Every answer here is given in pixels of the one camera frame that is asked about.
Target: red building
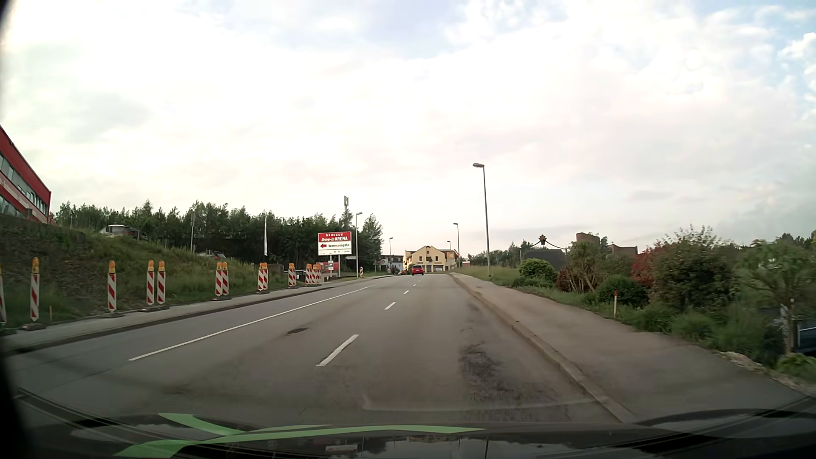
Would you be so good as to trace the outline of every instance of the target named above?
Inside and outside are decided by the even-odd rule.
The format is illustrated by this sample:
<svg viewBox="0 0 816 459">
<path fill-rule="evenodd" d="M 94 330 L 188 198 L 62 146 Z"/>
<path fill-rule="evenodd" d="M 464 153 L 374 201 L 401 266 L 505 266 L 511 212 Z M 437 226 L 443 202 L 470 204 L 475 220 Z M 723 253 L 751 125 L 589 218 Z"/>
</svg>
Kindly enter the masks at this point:
<svg viewBox="0 0 816 459">
<path fill-rule="evenodd" d="M 0 127 L 0 213 L 49 223 L 51 191 Z"/>
</svg>

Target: billboard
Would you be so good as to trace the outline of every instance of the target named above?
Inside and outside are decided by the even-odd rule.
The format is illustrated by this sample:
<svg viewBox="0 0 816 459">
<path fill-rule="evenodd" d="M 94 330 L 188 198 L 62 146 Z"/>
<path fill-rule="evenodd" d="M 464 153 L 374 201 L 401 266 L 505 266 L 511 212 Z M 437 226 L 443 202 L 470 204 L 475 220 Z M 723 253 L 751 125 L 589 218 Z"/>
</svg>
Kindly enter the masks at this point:
<svg viewBox="0 0 816 459">
<path fill-rule="evenodd" d="M 337 233 L 317 233 L 317 254 L 324 255 L 351 255 L 352 232 L 338 231 Z"/>
</svg>

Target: solid white line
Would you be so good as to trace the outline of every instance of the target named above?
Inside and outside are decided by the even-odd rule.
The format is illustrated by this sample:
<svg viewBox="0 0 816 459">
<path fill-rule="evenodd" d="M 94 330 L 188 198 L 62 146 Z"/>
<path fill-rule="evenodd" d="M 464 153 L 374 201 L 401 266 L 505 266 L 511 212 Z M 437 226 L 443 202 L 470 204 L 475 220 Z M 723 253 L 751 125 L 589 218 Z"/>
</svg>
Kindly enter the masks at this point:
<svg viewBox="0 0 816 459">
<path fill-rule="evenodd" d="M 155 351 L 153 351 L 153 352 L 148 352 L 147 354 L 142 354 L 142 355 L 140 355 L 140 356 L 138 356 L 138 357 L 134 357 L 133 359 L 128 359 L 128 361 L 129 361 L 129 362 L 132 362 L 132 361 L 134 361 L 134 360 L 143 359 L 143 358 L 145 358 L 145 357 L 149 357 L 149 356 L 151 356 L 151 355 L 153 355 L 153 354 L 158 354 L 158 353 L 160 353 L 160 352 L 164 352 L 164 351 L 166 351 L 166 350 L 175 349 L 175 348 L 180 347 L 180 346 L 183 346 L 183 345 L 188 345 L 188 344 L 190 344 L 190 343 L 194 343 L 194 342 L 196 342 L 196 341 L 201 341 L 201 340 L 204 340 L 204 339 L 209 338 L 209 337 L 211 337 L 211 336 L 220 335 L 221 333 L 231 332 L 232 330 L 235 330 L 236 328 L 245 327 L 245 326 L 247 326 L 247 325 L 251 325 L 251 324 L 253 324 L 253 323 L 258 323 L 258 322 L 260 322 L 260 321 L 262 321 L 262 320 L 271 319 L 271 318 L 273 318 L 273 317 L 277 317 L 277 316 L 279 316 L 279 315 L 284 315 L 284 314 L 286 314 L 286 313 L 290 313 L 290 312 L 292 312 L 292 311 L 301 310 L 301 309 L 303 309 L 303 308 L 306 308 L 306 307 L 309 307 L 309 306 L 313 306 L 313 305 L 316 305 L 316 304 L 318 304 L 318 303 L 322 303 L 323 301 L 334 300 L 335 298 L 340 298 L 341 296 L 350 295 L 350 294 L 352 294 L 352 293 L 356 293 L 356 292 L 359 292 L 359 291 L 361 291 L 361 290 L 366 290 L 367 288 L 368 288 L 368 287 L 358 288 L 357 290 L 355 290 L 355 291 L 353 291 L 353 292 L 347 292 L 347 293 L 344 293 L 344 294 L 342 294 L 342 295 L 333 296 L 333 297 L 331 297 L 331 298 L 326 298 L 325 300 L 315 301 L 315 302 L 313 302 L 313 303 L 309 303 L 309 304 L 307 304 L 307 305 L 298 306 L 298 307 L 294 308 L 293 310 L 288 310 L 288 311 L 279 312 L 279 313 L 277 313 L 277 314 L 269 315 L 269 316 L 264 317 L 264 318 L 262 318 L 262 319 L 253 320 L 252 322 L 242 323 L 241 325 L 236 325 L 235 327 L 232 327 L 232 328 L 227 328 L 226 330 L 221 330 L 220 332 L 210 333 L 209 335 L 202 336 L 202 337 L 200 337 L 200 338 L 196 338 L 196 339 L 194 339 L 194 340 L 185 341 L 185 342 L 183 342 L 183 343 L 179 343 L 179 344 L 177 344 L 177 345 L 172 345 L 172 346 L 170 346 L 170 347 L 166 347 L 166 348 L 164 348 L 164 349 L 155 350 Z"/>
<path fill-rule="evenodd" d="M 317 366 L 318 367 L 325 367 L 329 362 L 331 362 L 331 360 L 334 357 L 337 357 L 337 354 L 339 354 L 341 350 L 345 349 L 347 345 L 352 344 L 352 341 L 356 340 L 358 336 L 360 336 L 360 335 L 352 335 L 352 337 L 348 338 L 346 340 L 346 342 L 344 342 L 343 344 L 340 345 L 339 348 L 335 349 L 335 351 L 332 352 L 331 354 L 329 354 L 328 357 L 323 359 L 322 362 L 318 363 Z"/>
</svg>

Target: sidewalk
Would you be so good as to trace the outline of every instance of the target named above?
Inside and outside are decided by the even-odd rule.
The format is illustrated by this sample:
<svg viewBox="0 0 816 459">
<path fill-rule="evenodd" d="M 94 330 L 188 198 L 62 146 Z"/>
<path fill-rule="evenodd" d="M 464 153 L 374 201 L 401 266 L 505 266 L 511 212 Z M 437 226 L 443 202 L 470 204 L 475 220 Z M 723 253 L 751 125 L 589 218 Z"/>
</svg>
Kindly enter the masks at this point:
<svg viewBox="0 0 816 459">
<path fill-rule="evenodd" d="M 14 335 L 0 337 L 2 352 L 4 354 L 14 354 L 28 352 L 31 350 L 44 349 L 54 345 L 63 345 L 69 342 L 86 340 L 97 336 L 109 335 L 116 332 L 125 332 L 136 328 L 147 327 L 157 323 L 172 322 L 203 314 L 210 314 L 223 310 L 231 310 L 242 306 L 257 305 L 266 301 L 273 301 L 291 296 L 303 295 L 309 292 L 318 292 L 335 287 L 342 287 L 352 283 L 362 282 L 369 279 L 354 279 L 343 282 L 331 282 L 319 287 L 298 287 L 293 290 L 282 289 L 272 290 L 264 295 L 244 295 L 236 296 L 223 301 L 203 301 L 201 303 L 190 303 L 187 305 L 171 306 L 168 310 L 155 312 L 123 311 L 124 316 L 114 319 L 88 318 L 68 323 L 52 325 L 44 330 L 33 332 L 17 331 Z"/>
<path fill-rule="evenodd" d="M 592 384 L 646 420 L 683 412 L 779 408 L 803 397 L 696 345 L 604 319 L 577 307 L 452 274 L 499 315 L 529 329 Z"/>
</svg>

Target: curb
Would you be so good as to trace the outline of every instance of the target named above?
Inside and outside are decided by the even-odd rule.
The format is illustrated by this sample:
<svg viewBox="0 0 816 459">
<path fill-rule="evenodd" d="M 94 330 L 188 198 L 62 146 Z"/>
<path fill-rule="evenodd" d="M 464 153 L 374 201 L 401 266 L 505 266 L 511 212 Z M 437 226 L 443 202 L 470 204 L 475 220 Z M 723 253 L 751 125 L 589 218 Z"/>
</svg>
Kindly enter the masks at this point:
<svg viewBox="0 0 816 459">
<path fill-rule="evenodd" d="M 381 279 L 381 278 L 368 278 L 368 279 L 363 279 L 363 280 L 373 280 L 373 279 Z M 332 288 L 342 287 L 343 285 L 349 285 L 349 282 L 341 283 L 341 284 L 338 284 L 338 285 L 331 285 L 329 287 L 324 287 L 324 288 L 321 288 L 321 289 L 318 289 L 318 290 L 309 290 L 309 289 L 298 290 L 295 293 L 292 293 L 291 295 L 278 296 L 277 298 L 263 298 L 263 299 L 259 298 L 257 301 L 250 301 L 250 302 L 247 302 L 247 303 L 241 303 L 240 305 L 225 305 L 224 307 L 215 308 L 215 309 L 211 309 L 211 310 L 195 311 L 195 312 L 191 312 L 190 314 L 177 315 L 177 316 L 174 316 L 174 317 L 164 317 L 164 318 L 160 318 L 160 319 L 156 319 L 156 320 L 151 320 L 149 322 L 132 323 L 131 325 L 125 325 L 123 327 L 109 328 L 107 330 L 97 330 L 95 332 L 83 333 L 82 335 L 66 336 L 64 338 L 58 338 L 58 339 L 55 339 L 55 340 L 45 341 L 45 342 L 42 342 L 42 343 L 36 343 L 36 344 L 32 344 L 32 345 L 22 345 L 22 346 L 10 348 L 10 349 L 3 349 L 3 350 L 0 350 L 0 357 L 11 357 L 12 355 L 16 355 L 16 354 L 25 354 L 27 352 L 32 352 L 32 351 L 35 351 L 35 350 L 43 350 L 43 349 L 47 349 L 49 347 L 54 347 L 54 346 L 58 346 L 58 345 L 65 345 L 65 344 L 69 344 L 69 343 L 73 343 L 73 342 L 77 342 L 77 341 L 90 340 L 91 338 L 98 338 L 100 336 L 113 335 L 115 333 L 120 333 L 120 332 L 128 332 L 130 330 L 136 330 L 136 329 L 139 329 L 139 328 L 150 327 L 151 325 L 159 325 L 161 323 L 170 323 L 170 322 L 175 322 L 177 320 L 183 320 L 183 319 L 188 319 L 188 318 L 191 318 L 191 317 L 198 317 L 198 316 L 201 316 L 201 315 L 213 314 L 213 313 L 216 313 L 216 312 L 223 312 L 223 311 L 226 311 L 226 310 L 235 310 L 235 309 L 238 309 L 238 308 L 242 308 L 244 306 L 259 305 L 261 303 L 267 303 L 267 302 L 270 302 L 270 301 L 284 300 L 286 298 L 292 298 L 293 296 L 301 296 L 301 295 L 305 295 L 307 293 L 322 292 L 324 290 L 331 290 Z M 97 317 L 89 317 L 87 319 L 97 319 Z"/>
<path fill-rule="evenodd" d="M 632 424 L 636 421 L 635 416 L 627 410 L 617 400 L 610 397 L 600 386 L 590 381 L 589 378 L 574 363 L 561 355 L 558 350 L 552 347 L 545 340 L 533 333 L 529 328 L 515 320 L 510 314 L 501 310 L 498 306 L 488 301 L 481 293 L 473 291 L 467 284 L 457 279 L 453 274 L 448 274 L 454 282 L 461 288 L 479 300 L 489 310 L 492 310 L 507 326 L 509 326 L 518 336 L 527 342 L 534 350 L 547 360 L 558 366 L 562 373 L 567 375 L 583 392 L 594 398 L 602 407 L 606 409 L 618 421 L 624 424 Z"/>
</svg>

